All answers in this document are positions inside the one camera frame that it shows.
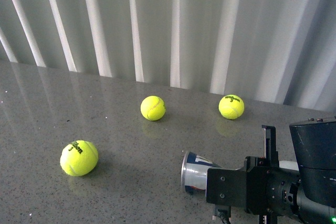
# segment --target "quartz surface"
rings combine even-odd
[[[158,95],[156,122],[140,113]],[[184,153],[224,168],[263,155],[262,124],[277,130],[280,160],[295,161],[288,125],[328,112],[244,99],[231,121],[222,98],[191,90],[0,61],[0,223],[220,223],[205,194],[181,190]],[[75,140],[95,144],[97,167],[71,177],[60,167]],[[279,223],[297,223],[279,217]],[[232,209],[232,224],[258,217]]]

